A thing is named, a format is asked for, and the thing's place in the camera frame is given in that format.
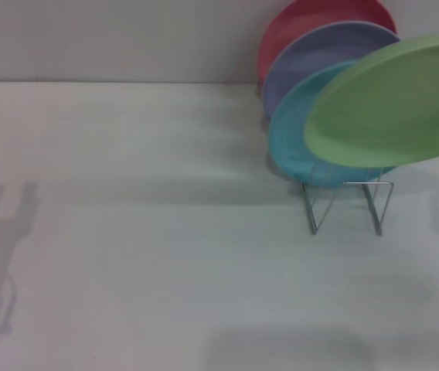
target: blue plate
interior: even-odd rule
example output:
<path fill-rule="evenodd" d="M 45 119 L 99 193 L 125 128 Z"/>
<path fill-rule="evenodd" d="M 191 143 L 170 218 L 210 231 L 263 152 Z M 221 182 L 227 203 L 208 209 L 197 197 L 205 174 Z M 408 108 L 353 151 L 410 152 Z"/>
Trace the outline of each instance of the blue plate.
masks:
<path fill-rule="evenodd" d="M 284 96 L 313 73 L 397 41 L 388 29 L 359 21 L 331 23 L 299 37 L 283 49 L 266 76 L 262 96 L 266 115 L 271 117 Z"/>
<path fill-rule="evenodd" d="M 343 182 L 365 182 L 381 174 L 381 168 L 349 168 L 323 161 L 308 150 L 303 138 L 305 122 L 318 94 L 354 62 L 329 67 L 302 81 L 274 113 L 269 126 L 269 149 L 278 167 L 290 177 L 310 186 L 324 183 L 325 188 L 336 188 Z M 393 169 L 384 168 L 383 174 Z"/>

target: white surface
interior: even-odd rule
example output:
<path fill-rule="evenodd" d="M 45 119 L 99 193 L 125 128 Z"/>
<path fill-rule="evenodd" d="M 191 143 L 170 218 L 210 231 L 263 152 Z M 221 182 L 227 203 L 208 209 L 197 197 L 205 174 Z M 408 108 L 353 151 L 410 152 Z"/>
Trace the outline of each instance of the white surface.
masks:
<path fill-rule="evenodd" d="M 439 370 L 439 159 L 389 174 L 384 237 L 352 193 L 312 237 L 261 118 L 252 85 L 0 83 L 0 371 Z"/>
<path fill-rule="evenodd" d="M 0 0 L 0 80 L 255 82 L 288 0 Z M 383 0 L 403 37 L 439 31 L 438 0 Z"/>

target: plate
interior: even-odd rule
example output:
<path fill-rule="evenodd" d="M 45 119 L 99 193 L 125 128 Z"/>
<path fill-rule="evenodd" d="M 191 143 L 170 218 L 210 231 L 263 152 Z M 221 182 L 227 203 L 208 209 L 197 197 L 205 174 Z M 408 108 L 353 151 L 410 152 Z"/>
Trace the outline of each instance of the plate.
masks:
<path fill-rule="evenodd" d="M 322 26 L 287 46 L 264 82 L 262 100 L 268 117 L 298 83 L 326 67 L 357 60 L 396 43 L 398 36 L 369 22 L 337 22 Z"/>
<path fill-rule="evenodd" d="M 322 92 L 307 146 L 339 165 L 405 165 L 439 157 L 439 35 L 359 61 Z"/>
<path fill-rule="evenodd" d="M 365 182 L 381 174 L 381 168 L 350 168 L 322 161 L 307 149 L 302 137 L 305 120 L 318 94 L 352 64 L 354 61 L 329 67 L 302 81 L 274 113 L 269 129 L 269 149 L 277 166 L 290 177 L 311 186 L 335 188 L 343 182 Z"/>
<path fill-rule="evenodd" d="M 257 55 L 259 79 L 281 51 L 298 37 L 340 21 L 367 21 L 393 32 L 396 26 L 386 8 L 375 0 L 296 0 L 281 11 L 267 27 Z"/>

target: wire plate stand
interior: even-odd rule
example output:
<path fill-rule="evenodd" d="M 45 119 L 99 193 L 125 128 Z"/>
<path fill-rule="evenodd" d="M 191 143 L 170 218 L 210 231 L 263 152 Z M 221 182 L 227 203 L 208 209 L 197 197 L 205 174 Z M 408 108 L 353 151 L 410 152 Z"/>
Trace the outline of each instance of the wire plate stand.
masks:
<path fill-rule="evenodd" d="M 311 231 L 312 234 L 317 234 L 318 231 L 321 229 L 322 224 L 324 223 L 326 216 L 329 213 L 329 210 L 332 208 L 334 201 L 336 200 L 339 192 L 343 188 L 347 188 L 350 186 L 358 187 L 364 192 L 364 196 L 366 197 L 367 206 L 369 207 L 369 211 L 371 214 L 371 218 L 373 220 L 374 228 L 376 230 L 376 234 L 378 236 L 383 235 L 383 221 L 384 216 L 386 215 L 386 211 L 388 210 L 388 205 L 390 204 L 391 195 L 393 193 L 393 189 L 395 187 L 394 183 L 392 182 L 381 182 L 381 177 L 383 176 L 384 168 L 381 168 L 381 173 L 379 175 L 379 178 L 376 182 L 344 182 L 340 184 L 339 187 L 335 188 L 332 194 L 332 197 L 329 201 L 328 207 L 325 209 L 324 213 L 322 214 L 321 219 L 317 222 L 315 215 L 314 215 L 314 205 L 318 201 L 318 197 L 320 196 L 321 190 L 325 188 L 326 182 L 331 178 L 332 170 L 330 169 L 327 173 L 325 178 L 323 179 L 321 185 L 319 186 L 311 186 L 311 178 L 315 172 L 315 169 L 318 164 L 314 164 L 311 170 L 311 174 L 308 178 L 307 182 L 302 183 L 302 190 L 304 193 L 304 201 L 305 206 L 307 207 L 308 211 L 308 217 L 311 225 Z M 371 192 L 371 189 L 369 186 L 374 186 L 374 193 Z M 383 212 L 381 215 L 378 214 L 376 211 L 376 194 L 380 187 L 385 186 L 388 188 L 388 195 L 386 197 L 386 204 L 384 206 Z"/>

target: white wall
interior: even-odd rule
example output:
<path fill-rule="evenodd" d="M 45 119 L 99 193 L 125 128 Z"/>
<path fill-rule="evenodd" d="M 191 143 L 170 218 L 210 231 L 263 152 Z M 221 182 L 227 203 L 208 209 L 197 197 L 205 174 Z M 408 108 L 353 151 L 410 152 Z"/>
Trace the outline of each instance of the white wall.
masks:
<path fill-rule="evenodd" d="M 0 80 L 254 82 L 288 0 L 0 0 Z M 383 0 L 403 36 L 439 31 L 439 1 Z"/>

